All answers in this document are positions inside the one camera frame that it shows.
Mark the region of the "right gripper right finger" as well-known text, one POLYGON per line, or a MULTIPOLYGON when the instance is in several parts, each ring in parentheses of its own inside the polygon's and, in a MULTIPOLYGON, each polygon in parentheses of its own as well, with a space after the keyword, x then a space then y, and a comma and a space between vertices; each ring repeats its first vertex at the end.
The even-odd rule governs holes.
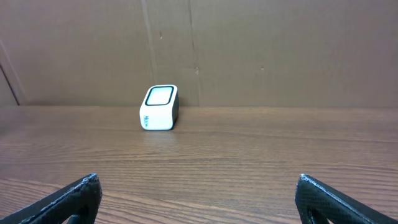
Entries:
POLYGON ((301 174, 299 177, 295 190, 295 204, 301 222, 306 224, 397 224, 397 220, 308 174, 301 174))

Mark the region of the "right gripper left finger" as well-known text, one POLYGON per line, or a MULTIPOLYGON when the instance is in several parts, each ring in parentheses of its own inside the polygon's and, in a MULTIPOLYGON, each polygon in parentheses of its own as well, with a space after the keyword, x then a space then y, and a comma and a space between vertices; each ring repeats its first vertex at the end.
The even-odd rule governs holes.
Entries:
POLYGON ((96 220, 102 199, 97 174, 88 174, 64 188, 1 219, 1 223, 87 223, 96 220))

